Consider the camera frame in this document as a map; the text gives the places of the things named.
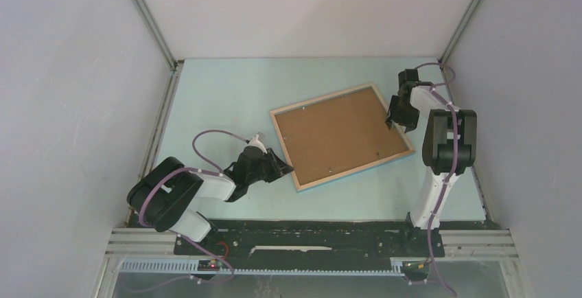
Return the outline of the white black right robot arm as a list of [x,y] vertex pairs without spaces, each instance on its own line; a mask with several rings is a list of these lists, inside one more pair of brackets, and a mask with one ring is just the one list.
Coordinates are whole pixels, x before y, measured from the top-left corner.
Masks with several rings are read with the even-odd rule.
[[398,92],[391,97],[386,114],[389,129],[400,126],[406,132],[417,128],[421,116],[427,119],[421,149],[426,176],[410,212],[414,229],[399,237],[400,249],[407,255],[425,249],[426,237],[418,229],[439,227],[440,213],[453,184],[476,160],[476,112],[455,106],[437,87],[420,80],[417,68],[401,71]]

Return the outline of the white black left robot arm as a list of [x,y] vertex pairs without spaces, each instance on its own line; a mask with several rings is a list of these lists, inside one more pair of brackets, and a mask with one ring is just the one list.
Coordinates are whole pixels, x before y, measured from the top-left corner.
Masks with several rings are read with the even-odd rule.
[[187,168],[168,157],[128,192],[126,201],[138,213],[144,227],[171,231],[190,239],[200,254],[216,248],[215,226],[195,206],[195,200],[233,203],[252,184],[272,183],[294,171],[272,149],[247,146],[236,161],[222,172]]

